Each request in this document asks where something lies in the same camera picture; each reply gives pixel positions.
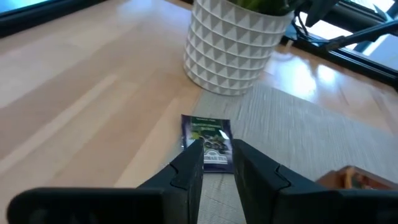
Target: orange object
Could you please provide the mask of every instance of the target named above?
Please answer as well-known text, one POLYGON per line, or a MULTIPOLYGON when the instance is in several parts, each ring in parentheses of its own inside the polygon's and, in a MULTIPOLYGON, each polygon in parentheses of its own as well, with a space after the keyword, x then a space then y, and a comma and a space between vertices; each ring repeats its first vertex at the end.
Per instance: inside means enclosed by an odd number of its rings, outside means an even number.
POLYGON ((330 189, 398 190, 398 184, 355 166, 330 171, 317 183, 330 189))

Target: white geometric pot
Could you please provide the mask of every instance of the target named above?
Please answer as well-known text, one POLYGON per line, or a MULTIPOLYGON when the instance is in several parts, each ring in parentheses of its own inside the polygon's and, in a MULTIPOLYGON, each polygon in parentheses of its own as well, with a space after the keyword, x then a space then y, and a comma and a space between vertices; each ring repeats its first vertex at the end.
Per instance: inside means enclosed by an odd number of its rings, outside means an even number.
POLYGON ((206 90, 243 94, 259 78, 292 19, 293 13, 268 16, 227 0, 195 0, 185 72, 206 90))

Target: white planter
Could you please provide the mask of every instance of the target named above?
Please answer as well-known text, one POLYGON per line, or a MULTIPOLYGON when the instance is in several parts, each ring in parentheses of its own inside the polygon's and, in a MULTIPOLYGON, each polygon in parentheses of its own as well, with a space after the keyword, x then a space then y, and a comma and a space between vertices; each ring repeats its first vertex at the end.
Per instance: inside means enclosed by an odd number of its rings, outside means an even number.
POLYGON ((293 13, 267 16, 227 0, 196 0, 184 69, 206 90, 243 94, 262 73, 292 19, 293 13))

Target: gray placemat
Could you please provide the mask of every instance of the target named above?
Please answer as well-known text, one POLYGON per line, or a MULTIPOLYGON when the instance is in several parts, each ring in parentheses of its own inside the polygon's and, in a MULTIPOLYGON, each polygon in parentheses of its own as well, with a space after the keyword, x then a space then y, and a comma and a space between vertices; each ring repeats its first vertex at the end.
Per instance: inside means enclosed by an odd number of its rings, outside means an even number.
MULTIPOLYGON (((398 182, 395 136, 260 83, 244 96, 204 91, 193 115, 230 119, 234 138, 312 180, 354 165, 398 182)), ((205 174, 198 223, 244 223, 232 174, 205 174)))

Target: light wood surface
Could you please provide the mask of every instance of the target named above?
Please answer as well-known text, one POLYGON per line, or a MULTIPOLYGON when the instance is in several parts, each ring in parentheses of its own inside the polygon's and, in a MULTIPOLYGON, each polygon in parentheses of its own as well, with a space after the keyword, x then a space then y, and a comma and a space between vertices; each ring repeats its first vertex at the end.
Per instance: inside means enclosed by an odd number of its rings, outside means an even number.
MULTIPOLYGON (((0 40, 2 214, 32 187, 156 172, 202 91, 182 68, 189 7, 112 0, 0 40)), ((261 82, 398 133, 392 88, 300 50, 277 49, 261 82)))

